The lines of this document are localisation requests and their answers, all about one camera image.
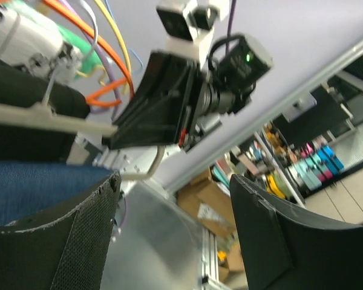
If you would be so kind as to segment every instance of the floor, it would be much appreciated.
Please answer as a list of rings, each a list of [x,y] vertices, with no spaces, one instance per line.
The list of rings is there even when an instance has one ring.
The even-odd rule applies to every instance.
[[[344,166],[350,167],[363,159],[363,124],[356,132],[332,146]]]
[[[307,198],[306,207],[339,221],[363,223],[363,169]]]

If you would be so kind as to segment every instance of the yellow cable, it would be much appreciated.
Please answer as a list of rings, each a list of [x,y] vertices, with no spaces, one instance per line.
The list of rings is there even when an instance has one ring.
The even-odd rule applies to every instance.
[[[92,77],[98,71],[102,71],[101,76],[98,78],[98,83],[101,86],[105,86],[106,84],[103,80],[106,77],[106,69],[103,67],[103,65],[96,65],[88,74],[85,74],[82,71],[77,71],[77,74],[81,77]]]
[[[111,29],[113,30],[114,34],[116,35],[116,38],[119,41],[119,45],[122,50],[123,58],[125,59],[126,68],[128,69],[129,74],[132,74],[132,67],[131,67],[131,61],[129,59],[128,50],[126,49],[125,43],[123,41],[121,32],[120,32],[117,24],[113,21],[113,18],[111,17],[108,9],[106,9],[105,5],[102,3],[101,0],[94,0],[94,2],[97,4],[98,8],[101,10],[103,15],[105,15],[105,18],[109,22]],[[123,93],[126,94],[128,89],[129,89],[129,86],[127,83],[125,83]]]

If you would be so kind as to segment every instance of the metal surface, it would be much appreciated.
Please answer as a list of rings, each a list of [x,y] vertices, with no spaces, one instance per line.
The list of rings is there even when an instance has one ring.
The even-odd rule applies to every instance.
[[[124,150],[109,150],[106,148],[99,159],[94,160],[93,164],[119,170],[121,174],[146,172],[155,158],[156,151],[156,147]],[[167,146],[163,161],[179,151],[180,148],[177,145]],[[127,195],[135,186],[136,182],[137,181],[123,181],[121,189]],[[151,181],[149,184],[153,186],[155,182]]]
[[[200,289],[203,227],[143,182],[127,201],[128,217],[109,246],[101,290]]]
[[[203,284],[202,290],[231,290],[230,287],[226,286],[222,282],[216,281],[213,278],[208,277],[206,283]]]
[[[217,240],[215,235],[203,229],[201,276],[206,277],[201,290],[231,290],[219,282]]]
[[[259,38],[275,67],[257,83],[249,106],[223,118],[223,125],[187,155],[178,154],[160,166],[155,178],[170,192],[362,54],[363,1],[285,2],[245,1],[237,11],[235,27],[242,23],[241,31]]]

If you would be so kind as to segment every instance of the blue fabric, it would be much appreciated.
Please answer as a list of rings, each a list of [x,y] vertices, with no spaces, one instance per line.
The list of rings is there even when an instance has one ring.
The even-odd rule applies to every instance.
[[[92,166],[0,161],[0,225],[69,199],[111,172]]]

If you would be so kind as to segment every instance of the metal frame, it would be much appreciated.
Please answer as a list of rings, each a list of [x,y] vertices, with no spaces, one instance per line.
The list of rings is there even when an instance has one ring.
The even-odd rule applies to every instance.
[[[254,133],[254,137],[258,141],[258,143],[262,146],[266,156],[269,158],[269,160],[272,163],[272,165],[274,166],[275,170],[277,170],[277,172],[281,175],[286,186],[288,186],[288,189],[290,190],[291,194],[295,198],[297,204],[300,207],[305,208],[304,198],[300,195],[300,193],[295,189],[293,184],[290,182],[289,176],[282,170],[283,167],[280,166],[280,162],[277,161],[276,156],[271,152],[271,150],[267,146],[265,140],[263,140],[257,132]]]
[[[345,121],[348,125],[349,130],[346,133],[343,133],[340,136],[335,137],[334,134],[330,131],[327,131],[328,136],[332,139],[331,142],[328,143],[329,146],[333,146],[336,143],[339,143],[341,140],[347,138],[351,134],[355,133],[357,131],[357,127],[355,127],[350,120]]]
[[[202,283],[201,290],[231,290],[218,280],[217,240],[215,235],[205,228],[203,229],[201,276],[208,278],[206,283]]]
[[[319,73],[308,79],[307,82],[301,84],[296,90],[290,93],[285,98],[285,100],[283,100],[273,109],[267,111],[265,115],[262,115],[257,120],[254,120],[250,126],[245,124],[244,130],[240,134],[234,136],[226,144],[221,144],[213,152],[210,152],[208,158],[206,158],[203,162],[200,162],[199,164],[196,164],[196,166],[194,166],[193,168],[190,168],[188,171],[179,174],[177,180],[165,186],[165,189],[169,193],[174,193],[178,189],[182,188],[186,183],[191,180],[193,176],[198,175],[200,172],[204,171],[205,168],[209,167],[213,162],[215,162],[215,160],[223,156],[226,152],[230,151],[231,148],[242,143],[245,137],[251,136],[255,131],[261,129],[264,123],[280,114],[283,110],[285,110],[285,108],[295,102],[301,95],[312,91],[322,82],[331,78],[331,76],[334,76],[337,72],[341,71],[347,65],[352,63],[352,61],[356,60],[362,54],[362,52],[363,40],[355,45],[352,49],[348,50],[346,53],[338,57],[334,62],[330,63],[325,68],[320,70]]]

